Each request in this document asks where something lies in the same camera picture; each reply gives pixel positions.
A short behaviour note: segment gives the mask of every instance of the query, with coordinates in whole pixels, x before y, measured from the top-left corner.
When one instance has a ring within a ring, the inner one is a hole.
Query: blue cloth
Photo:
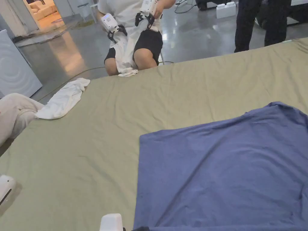
[[[276,102],[140,137],[134,227],[307,230],[308,119]]]

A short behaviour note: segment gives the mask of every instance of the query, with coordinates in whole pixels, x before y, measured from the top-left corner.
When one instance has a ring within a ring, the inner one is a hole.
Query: person
[[[136,30],[135,18],[140,12],[143,0],[99,0],[97,18],[101,18],[110,13],[114,16],[118,24],[122,24],[129,32],[130,29]],[[164,9],[169,9],[175,0],[159,0],[155,12],[155,22],[150,30],[142,31],[133,51],[133,61],[138,70],[144,70],[158,66],[158,58],[163,46],[162,35],[160,33],[160,17]],[[110,47],[105,58],[105,68],[108,75],[119,74],[116,65],[116,51]]]
[[[239,0],[234,52],[249,50],[254,20],[261,4],[262,0]],[[280,43],[286,39],[290,6],[291,0],[268,0],[265,46]]]
[[[15,139],[43,106],[17,93],[0,99],[0,147],[8,138]]]

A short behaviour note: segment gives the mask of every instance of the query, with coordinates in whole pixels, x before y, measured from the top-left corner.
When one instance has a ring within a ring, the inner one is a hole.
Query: black shorts
[[[148,49],[152,52],[153,59],[156,61],[158,65],[159,64],[158,58],[159,58],[161,49],[163,48],[163,38],[161,36],[161,33],[155,32],[152,30],[142,31],[136,43],[134,54],[136,50],[142,49],[142,48]],[[107,54],[107,57],[105,58],[105,61],[106,59],[115,58],[116,57],[115,52],[116,51],[114,48],[110,48]]]

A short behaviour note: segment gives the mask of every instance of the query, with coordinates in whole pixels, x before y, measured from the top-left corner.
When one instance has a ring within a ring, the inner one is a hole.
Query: gray pants
[[[0,99],[0,146],[8,138],[15,139],[43,106],[17,93]]]

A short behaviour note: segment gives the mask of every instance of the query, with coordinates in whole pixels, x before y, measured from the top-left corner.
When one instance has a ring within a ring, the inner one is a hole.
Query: doorway
[[[48,32],[64,25],[53,0],[23,0],[41,32]]]

